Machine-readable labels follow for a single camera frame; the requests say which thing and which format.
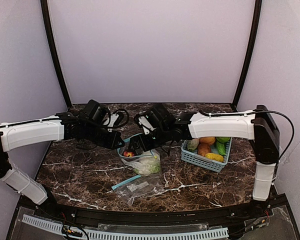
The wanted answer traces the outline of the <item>white cauliflower toy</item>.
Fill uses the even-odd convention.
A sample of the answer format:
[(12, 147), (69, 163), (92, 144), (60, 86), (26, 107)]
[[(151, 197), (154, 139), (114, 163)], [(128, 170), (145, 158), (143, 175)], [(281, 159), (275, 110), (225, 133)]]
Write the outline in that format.
[(133, 164), (134, 171), (139, 175), (157, 174), (161, 171), (161, 161), (158, 156), (144, 157)]

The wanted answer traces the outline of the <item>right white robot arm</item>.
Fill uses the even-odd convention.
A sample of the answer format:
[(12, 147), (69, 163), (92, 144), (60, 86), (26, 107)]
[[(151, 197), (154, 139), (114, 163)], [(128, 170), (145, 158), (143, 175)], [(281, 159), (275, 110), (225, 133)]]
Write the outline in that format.
[(132, 136), (128, 149), (137, 154), (158, 148), (167, 142), (199, 139), (202, 137), (230, 137), (253, 141), (256, 172), (252, 198), (266, 201), (280, 159), (280, 130), (273, 114), (264, 105), (253, 110), (229, 113), (184, 112), (179, 117), (170, 113), (163, 104), (134, 117), (143, 133)]

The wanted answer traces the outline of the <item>dark red pomegranate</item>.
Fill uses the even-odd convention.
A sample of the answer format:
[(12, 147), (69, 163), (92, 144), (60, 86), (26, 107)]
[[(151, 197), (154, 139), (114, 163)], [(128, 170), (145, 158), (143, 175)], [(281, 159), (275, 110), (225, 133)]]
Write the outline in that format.
[(133, 151), (124, 151), (123, 156), (126, 158), (131, 158), (135, 156), (135, 153)]

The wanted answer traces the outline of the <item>green apple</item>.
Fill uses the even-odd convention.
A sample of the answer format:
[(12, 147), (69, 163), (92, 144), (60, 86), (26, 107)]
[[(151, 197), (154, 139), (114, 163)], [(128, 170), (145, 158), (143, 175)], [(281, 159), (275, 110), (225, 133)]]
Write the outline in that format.
[(219, 143), (227, 143), (228, 141), (230, 141), (231, 137), (216, 137), (216, 140), (219, 142)]

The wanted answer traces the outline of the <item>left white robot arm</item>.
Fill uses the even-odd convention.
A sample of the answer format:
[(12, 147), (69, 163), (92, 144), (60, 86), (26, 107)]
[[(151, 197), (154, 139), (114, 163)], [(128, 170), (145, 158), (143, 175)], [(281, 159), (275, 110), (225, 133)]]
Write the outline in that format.
[(116, 150), (124, 145), (117, 129), (128, 120), (125, 109), (111, 112), (91, 99), (78, 113), (66, 111), (32, 120), (0, 122), (0, 181), (42, 205), (52, 197), (33, 177), (50, 143), (78, 140)]

